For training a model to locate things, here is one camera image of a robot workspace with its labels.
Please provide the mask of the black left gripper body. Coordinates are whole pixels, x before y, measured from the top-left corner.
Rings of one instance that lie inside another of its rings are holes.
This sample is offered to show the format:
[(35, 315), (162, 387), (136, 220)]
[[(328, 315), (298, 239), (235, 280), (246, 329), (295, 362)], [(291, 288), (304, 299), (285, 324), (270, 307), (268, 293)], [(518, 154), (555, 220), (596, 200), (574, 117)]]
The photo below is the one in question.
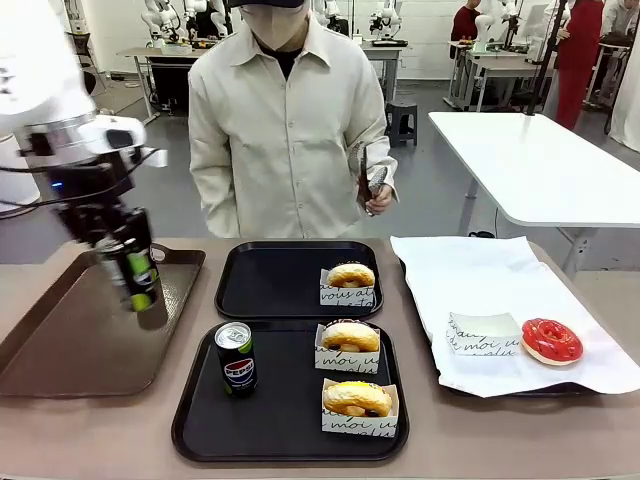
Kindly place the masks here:
[(101, 208), (109, 214), (129, 212), (121, 196), (134, 187), (136, 167), (124, 161), (95, 161), (52, 167), (46, 173), (53, 198), (46, 205)]

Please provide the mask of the person's left hand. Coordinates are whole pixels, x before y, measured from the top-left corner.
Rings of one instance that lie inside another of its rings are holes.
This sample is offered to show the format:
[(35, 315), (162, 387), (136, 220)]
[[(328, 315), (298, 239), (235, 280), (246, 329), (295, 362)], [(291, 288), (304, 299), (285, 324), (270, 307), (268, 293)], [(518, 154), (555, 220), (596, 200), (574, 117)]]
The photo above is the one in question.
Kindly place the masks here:
[(368, 197), (364, 203), (364, 208), (369, 216), (378, 216), (383, 214), (394, 200), (393, 188), (386, 183), (382, 183), (368, 189)]

